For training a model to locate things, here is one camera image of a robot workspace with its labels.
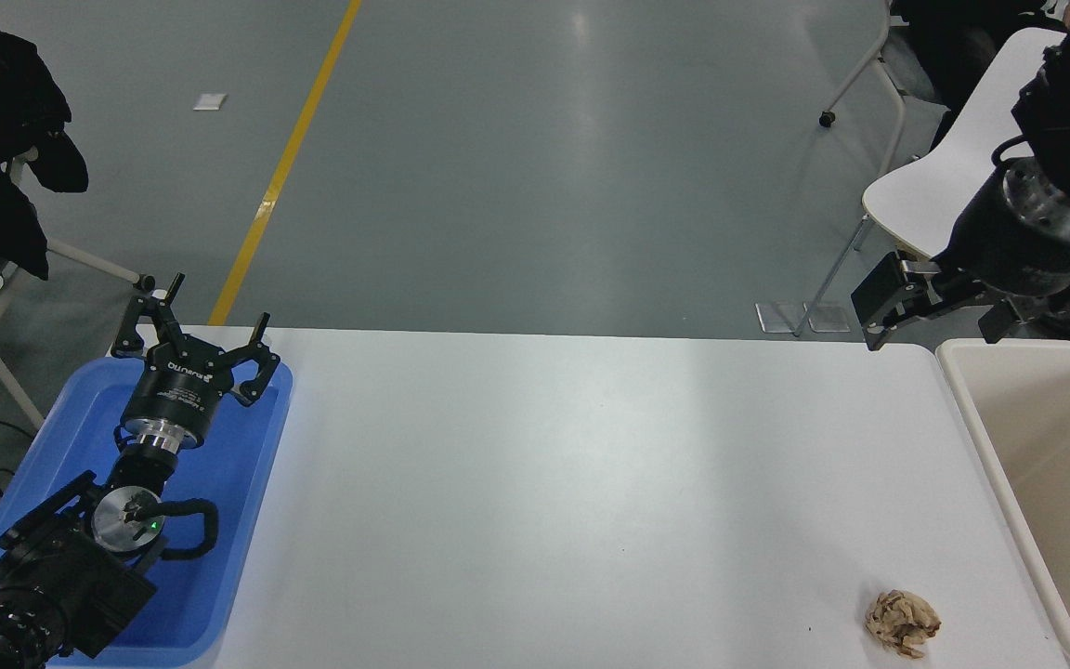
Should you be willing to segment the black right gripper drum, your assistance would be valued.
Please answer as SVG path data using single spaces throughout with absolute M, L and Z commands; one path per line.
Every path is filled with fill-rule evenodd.
M 995 171 L 934 261 L 1007 294 L 1058 294 L 1070 285 L 1070 196 L 1041 171 Z

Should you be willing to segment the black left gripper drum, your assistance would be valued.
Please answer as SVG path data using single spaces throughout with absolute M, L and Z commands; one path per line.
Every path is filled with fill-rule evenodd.
M 186 355 L 171 343 L 149 348 L 144 372 L 124 407 L 124 429 L 137 435 L 140 425 L 165 422 L 189 439 L 205 438 L 221 395 L 232 385 L 232 369 L 221 367 L 221 347 L 209 343 L 188 343 Z

